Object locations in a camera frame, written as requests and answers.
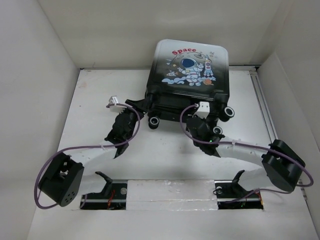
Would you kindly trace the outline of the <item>black space-print suitcase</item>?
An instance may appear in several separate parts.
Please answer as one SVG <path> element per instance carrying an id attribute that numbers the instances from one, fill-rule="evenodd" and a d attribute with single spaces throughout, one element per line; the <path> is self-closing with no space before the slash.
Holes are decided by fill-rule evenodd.
<path id="1" fill-rule="evenodd" d="M 224 47 L 173 39 L 157 43 L 145 91 L 151 129 L 161 120 L 178 122 L 185 108 L 203 102 L 208 107 L 206 124 L 221 134 L 217 122 L 235 115 L 229 97 L 229 54 Z"/>

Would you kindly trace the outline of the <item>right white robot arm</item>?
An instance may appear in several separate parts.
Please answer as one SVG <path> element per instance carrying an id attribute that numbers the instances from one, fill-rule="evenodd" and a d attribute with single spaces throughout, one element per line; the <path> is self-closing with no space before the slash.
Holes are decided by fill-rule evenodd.
<path id="1" fill-rule="evenodd" d="M 305 162 L 282 140 L 276 139 L 269 147 L 261 147 L 231 139 L 211 130 L 205 120 L 191 117 L 186 129 L 193 143 L 205 154 L 218 158 L 232 158 L 259 166 L 252 171 L 240 170 L 231 184 L 231 191 L 243 197 L 249 190 L 275 186 L 293 192 L 306 166 Z"/>

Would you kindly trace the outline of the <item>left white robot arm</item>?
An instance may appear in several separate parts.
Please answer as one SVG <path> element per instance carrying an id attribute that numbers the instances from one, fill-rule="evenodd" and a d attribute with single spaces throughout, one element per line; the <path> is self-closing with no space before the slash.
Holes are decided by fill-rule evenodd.
<path id="1" fill-rule="evenodd" d="M 119 113 L 102 143 L 64 148 L 45 162 L 33 190 L 34 202 L 39 209 L 66 207 L 78 195 L 85 200 L 89 195 L 103 199 L 114 196 L 113 180 L 101 172 L 100 167 L 127 150 L 148 108 L 143 99 L 119 103 L 114 96 L 107 107 Z"/>

